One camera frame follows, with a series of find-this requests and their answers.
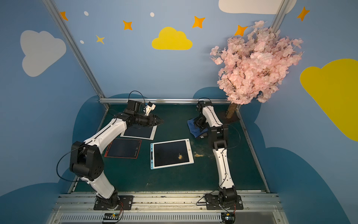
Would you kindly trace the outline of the white framed drawing tablet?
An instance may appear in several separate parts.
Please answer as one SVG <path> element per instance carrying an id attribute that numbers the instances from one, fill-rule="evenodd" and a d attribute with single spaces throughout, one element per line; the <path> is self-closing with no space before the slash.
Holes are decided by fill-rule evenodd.
<path id="1" fill-rule="evenodd" d="M 135 139 L 144 139 L 144 140 L 154 140 L 157 126 L 153 127 L 142 127 L 142 126 L 133 126 L 126 129 L 125 132 L 120 134 L 120 137 L 125 138 L 135 138 Z"/>

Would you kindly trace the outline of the grey blue wiping cloth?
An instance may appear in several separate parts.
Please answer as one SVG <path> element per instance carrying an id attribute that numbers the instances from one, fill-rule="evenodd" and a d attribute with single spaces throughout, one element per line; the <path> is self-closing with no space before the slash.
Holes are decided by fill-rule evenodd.
<path id="1" fill-rule="evenodd" d="M 190 133 L 194 136 L 194 138 L 203 139 L 205 137 L 208 137 L 208 129 L 205 128 L 205 129 L 201 130 L 199 127 L 197 127 L 195 125 L 194 119 L 188 120 L 187 125 L 188 125 Z"/>

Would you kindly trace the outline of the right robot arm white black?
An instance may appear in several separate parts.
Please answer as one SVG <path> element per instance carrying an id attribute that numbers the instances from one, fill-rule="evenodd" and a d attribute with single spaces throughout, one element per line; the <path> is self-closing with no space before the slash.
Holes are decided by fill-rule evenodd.
<path id="1" fill-rule="evenodd" d="M 194 126 L 200 131 L 207 129 L 210 146 L 215 156 L 219 175 L 218 205 L 228 208 L 237 202 L 237 192 L 232 180 L 228 157 L 228 125 L 223 124 L 215 113 L 212 102 L 198 101 L 199 116 L 194 119 Z"/>

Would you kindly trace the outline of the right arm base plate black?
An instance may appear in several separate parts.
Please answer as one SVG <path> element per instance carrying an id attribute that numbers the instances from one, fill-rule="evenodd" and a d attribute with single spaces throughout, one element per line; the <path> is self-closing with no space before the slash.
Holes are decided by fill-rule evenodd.
<path id="1" fill-rule="evenodd" d="M 236 199 L 229 200 L 229 199 L 223 199 L 220 196 L 212 195 L 212 194 L 206 194 L 204 196 L 206 208 L 207 210 L 220 210 L 220 209 L 226 209 L 226 210 L 243 210 L 243 201 L 241 199 L 241 196 L 237 195 Z"/>

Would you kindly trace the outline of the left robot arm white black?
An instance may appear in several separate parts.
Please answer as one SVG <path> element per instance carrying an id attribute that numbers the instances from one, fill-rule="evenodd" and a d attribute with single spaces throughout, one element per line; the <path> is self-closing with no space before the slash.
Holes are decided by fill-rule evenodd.
<path id="1" fill-rule="evenodd" d="M 85 181 L 99 199 L 112 202 L 117 191 L 104 174 L 102 153 L 105 148 L 127 128 L 133 125 L 154 127 L 162 120 L 151 113 L 156 105 L 152 102 L 128 100 L 127 108 L 116 114 L 100 131 L 83 142 L 75 142 L 70 152 L 70 171 Z"/>

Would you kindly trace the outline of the red framed drawing tablet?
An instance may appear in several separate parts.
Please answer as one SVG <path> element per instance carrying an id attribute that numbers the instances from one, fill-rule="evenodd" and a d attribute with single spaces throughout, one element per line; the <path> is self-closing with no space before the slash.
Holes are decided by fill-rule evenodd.
<path id="1" fill-rule="evenodd" d="M 114 139 L 105 152 L 107 158 L 137 159 L 140 152 L 141 140 Z"/>

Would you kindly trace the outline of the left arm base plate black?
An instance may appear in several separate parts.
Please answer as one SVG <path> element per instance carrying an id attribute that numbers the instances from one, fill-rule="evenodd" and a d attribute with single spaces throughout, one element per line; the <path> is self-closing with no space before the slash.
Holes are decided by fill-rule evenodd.
<path id="1" fill-rule="evenodd" d="M 113 196 L 109 199 L 96 196 L 93 210 L 95 211 L 129 211 L 132 207 L 133 196 Z"/>

